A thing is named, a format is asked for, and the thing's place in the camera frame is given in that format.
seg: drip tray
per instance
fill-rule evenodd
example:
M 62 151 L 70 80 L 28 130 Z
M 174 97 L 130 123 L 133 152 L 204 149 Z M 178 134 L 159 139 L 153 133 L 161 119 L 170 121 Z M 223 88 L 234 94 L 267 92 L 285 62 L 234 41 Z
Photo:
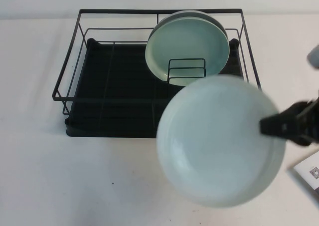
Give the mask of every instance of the drip tray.
M 182 86 L 157 79 L 145 61 L 145 44 L 100 44 L 87 41 L 75 97 L 65 120 L 69 136 L 155 138 L 160 117 Z M 243 77 L 238 45 L 220 74 Z

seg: stacked plates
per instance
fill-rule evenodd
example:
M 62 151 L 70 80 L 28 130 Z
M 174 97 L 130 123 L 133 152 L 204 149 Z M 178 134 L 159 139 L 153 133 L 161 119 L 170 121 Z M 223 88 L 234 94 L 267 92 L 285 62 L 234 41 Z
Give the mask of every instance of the stacked plates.
M 153 29 L 145 56 L 157 78 L 167 81 L 169 66 L 170 84 L 185 86 L 205 75 L 218 74 L 227 63 L 229 42 L 223 26 L 211 16 L 179 11 Z

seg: metal wire frame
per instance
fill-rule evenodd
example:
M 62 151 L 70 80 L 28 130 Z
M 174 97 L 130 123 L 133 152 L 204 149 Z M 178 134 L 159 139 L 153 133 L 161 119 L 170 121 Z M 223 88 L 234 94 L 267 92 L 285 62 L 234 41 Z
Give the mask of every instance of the metal wire frame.
M 245 57 L 244 57 L 243 49 L 242 49 L 242 45 L 241 45 L 241 36 L 242 36 L 243 32 L 245 33 L 246 41 L 247 41 L 247 45 L 248 45 L 248 50 L 249 50 L 249 55 L 250 55 L 250 59 L 251 59 L 251 62 L 252 62 L 252 67 L 253 67 L 254 75 L 255 75 L 255 78 L 256 78 L 257 86 L 261 89 L 260 80 L 259 80 L 259 76 L 258 76 L 258 73 L 257 73 L 255 60 L 254 60 L 254 57 L 253 57 L 253 53 L 252 53 L 252 49 L 251 49 L 251 45 L 250 45 L 250 41 L 249 41 L 249 37 L 248 37 L 248 33 L 247 33 L 247 27 L 246 27 L 246 23 L 245 23 L 244 14 L 243 14 L 242 9 L 198 9 L 198 10 L 202 11 L 202 12 L 205 12 L 205 13 L 208 13 L 208 14 L 210 14 L 210 13 L 220 13 L 220 14 L 237 13 L 237 14 L 241 14 L 242 27 L 241 27 L 240 33 L 239 33 L 238 29 L 235 29 L 235 28 L 228 28 L 226 30 L 235 30 L 235 31 L 237 31 L 237 36 L 238 36 L 239 44 L 240 44 L 240 48 L 241 48 L 241 55 L 242 55 L 242 59 L 243 59 L 243 63 L 244 63 L 245 75 L 246 75 L 247 81 L 249 81 L 248 74 L 247 74 Z M 153 27 L 140 27 L 140 28 L 137 28 L 137 27 L 136 28 L 94 28 L 94 27 L 91 27 L 91 28 L 86 29 L 86 31 L 84 32 L 83 29 L 82 29 L 82 26 L 80 24 L 80 19 L 81 19 L 82 14 L 87 14 L 87 13 L 91 13 L 91 14 L 101 14 L 101 13 L 104 13 L 104 14 L 105 13 L 108 13 L 108 14 L 155 14 L 157 16 L 157 23 L 158 23 L 160 14 L 172 14 L 172 13 L 177 12 L 177 11 L 180 11 L 180 10 L 131 10 L 131 9 L 81 9 L 81 10 L 79 10 L 79 14 L 78 14 L 77 21 L 76 21 L 76 24 L 75 24 L 75 28 L 74 28 L 74 31 L 73 31 L 73 35 L 72 35 L 72 38 L 71 38 L 71 42 L 70 42 L 70 45 L 69 45 L 65 60 L 64 60 L 63 65 L 62 65 L 62 69 L 60 71 L 60 74 L 58 76 L 57 82 L 55 84 L 55 87 L 54 87 L 54 90 L 53 90 L 53 93 L 52 93 L 52 98 L 53 98 L 54 101 L 62 101 L 62 103 L 64 105 L 63 114 L 65 114 L 65 115 L 69 115 L 70 114 L 70 110 L 67 108 L 67 105 L 66 105 L 67 102 L 85 102 L 85 103 L 104 102 L 104 103 L 111 103 L 111 104 L 112 103 L 130 102 L 130 103 L 152 103 L 152 105 L 153 105 L 153 103 L 162 102 L 163 101 L 163 100 L 157 100 L 157 99 L 107 99 L 105 97 L 102 98 L 102 99 L 92 99 L 92 98 L 69 97 L 69 93 L 70 93 L 70 90 L 71 90 L 71 87 L 72 87 L 72 84 L 73 84 L 73 81 L 74 81 L 74 77 L 75 77 L 75 72 L 77 70 L 77 66 L 78 66 L 78 63 L 79 63 L 80 55 L 81 55 L 81 52 L 82 52 L 82 49 L 83 49 L 83 45 L 85 45 L 86 48 L 88 49 L 88 43 L 85 40 L 85 36 L 86 36 L 88 31 L 90 31 L 90 30 L 132 30 L 132 29 L 133 30 L 134 29 L 135 30 L 140 30 L 140 29 L 141 30 L 145 30 L 145 29 L 153 29 Z M 73 44 L 74 44 L 75 37 L 76 37 L 78 29 L 80 29 L 80 32 L 81 32 L 82 37 L 83 37 L 83 40 L 82 40 L 82 43 L 81 43 L 80 52 L 79 52 L 79 55 L 78 55 L 78 58 L 77 58 L 77 61 L 76 61 L 76 65 L 74 67 L 74 72 L 73 72 L 73 75 L 72 75 L 72 78 L 71 78 L 71 82 L 70 82 L 70 85 L 69 85 L 69 89 L 68 89 L 67 95 L 66 95 L 66 97 L 63 97 L 63 96 L 61 96 L 58 88 L 60 86 L 64 71 L 66 69 L 66 66 L 67 66 L 71 51 L 72 51 L 72 47 L 73 47 Z M 147 43 L 147 41 L 98 41 L 98 42 L 113 43 L 113 44 L 116 44 L 116 43 Z

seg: light blue plate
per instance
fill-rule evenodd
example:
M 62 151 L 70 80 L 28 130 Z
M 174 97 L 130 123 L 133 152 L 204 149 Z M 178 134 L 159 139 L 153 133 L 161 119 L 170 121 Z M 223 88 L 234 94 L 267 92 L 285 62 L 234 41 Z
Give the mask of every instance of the light blue plate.
M 146 47 L 146 62 L 151 72 L 167 81 L 170 59 L 205 59 L 206 76 L 218 74 L 229 57 L 229 43 L 225 33 L 213 23 L 198 17 L 182 17 L 159 27 L 149 38 Z M 203 60 L 173 60 L 170 68 L 204 67 Z M 203 77 L 204 69 L 171 69 L 169 82 L 173 85 L 188 85 Z

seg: gray object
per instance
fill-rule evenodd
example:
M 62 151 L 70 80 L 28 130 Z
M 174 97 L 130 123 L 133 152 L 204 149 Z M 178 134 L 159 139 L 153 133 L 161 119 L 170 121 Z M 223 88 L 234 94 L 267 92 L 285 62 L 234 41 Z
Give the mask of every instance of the gray object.
M 307 56 L 308 62 L 314 68 L 319 69 L 319 45 L 317 45 Z

